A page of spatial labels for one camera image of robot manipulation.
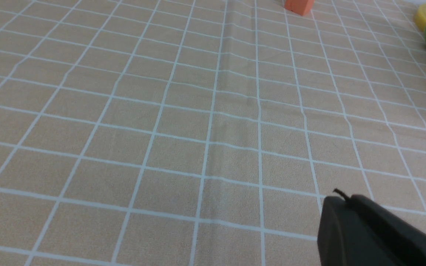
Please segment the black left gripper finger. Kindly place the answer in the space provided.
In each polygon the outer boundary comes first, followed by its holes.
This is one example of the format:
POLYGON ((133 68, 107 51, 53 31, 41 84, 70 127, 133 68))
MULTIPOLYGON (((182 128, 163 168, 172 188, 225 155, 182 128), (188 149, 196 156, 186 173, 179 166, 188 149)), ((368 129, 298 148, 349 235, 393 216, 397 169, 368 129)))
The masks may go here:
POLYGON ((318 253, 323 266, 426 266, 426 233, 364 195, 323 202, 318 253))

